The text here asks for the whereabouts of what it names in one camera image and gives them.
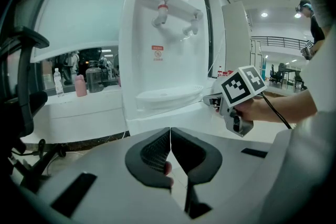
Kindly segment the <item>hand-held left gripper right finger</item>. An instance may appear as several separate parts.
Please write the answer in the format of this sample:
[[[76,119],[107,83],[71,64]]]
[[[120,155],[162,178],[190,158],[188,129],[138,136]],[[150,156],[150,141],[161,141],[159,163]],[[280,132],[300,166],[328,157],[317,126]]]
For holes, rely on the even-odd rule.
[[[171,128],[171,151],[190,184],[210,182],[223,161],[213,145],[175,127]]]

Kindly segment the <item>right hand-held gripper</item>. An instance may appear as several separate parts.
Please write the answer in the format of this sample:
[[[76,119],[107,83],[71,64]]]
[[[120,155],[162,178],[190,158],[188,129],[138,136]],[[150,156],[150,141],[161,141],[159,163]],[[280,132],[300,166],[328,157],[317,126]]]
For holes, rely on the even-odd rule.
[[[253,121],[246,121],[235,106],[252,99],[267,89],[255,66],[239,67],[220,84],[222,94],[203,97],[203,102],[213,107],[225,120],[226,128],[244,137],[254,127]]]

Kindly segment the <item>person's right hand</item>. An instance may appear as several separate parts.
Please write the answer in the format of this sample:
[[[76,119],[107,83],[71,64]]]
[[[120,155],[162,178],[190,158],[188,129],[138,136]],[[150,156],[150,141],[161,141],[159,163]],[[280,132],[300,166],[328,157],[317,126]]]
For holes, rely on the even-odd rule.
[[[246,121],[263,120],[264,101],[261,99],[249,99],[235,106],[238,114]]]

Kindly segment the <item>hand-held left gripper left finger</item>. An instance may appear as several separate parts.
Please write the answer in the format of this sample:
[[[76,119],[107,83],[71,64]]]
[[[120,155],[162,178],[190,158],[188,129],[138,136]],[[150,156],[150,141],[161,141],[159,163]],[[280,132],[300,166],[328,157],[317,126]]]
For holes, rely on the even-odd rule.
[[[166,176],[166,163],[171,151],[170,128],[155,129],[130,136],[125,153],[125,166],[141,184],[159,189],[171,189]]]

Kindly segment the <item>person's left hand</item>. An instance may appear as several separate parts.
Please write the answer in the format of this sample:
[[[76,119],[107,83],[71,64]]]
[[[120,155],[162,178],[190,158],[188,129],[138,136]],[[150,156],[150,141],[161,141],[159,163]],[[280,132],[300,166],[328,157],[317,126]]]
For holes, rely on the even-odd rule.
[[[174,184],[174,179],[169,177],[169,174],[171,173],[171,171],[172,171],[172,164],[166,161],[164,164],[164,175],[168,177],[168,179],[170,180],[170,187],[172,187]]]

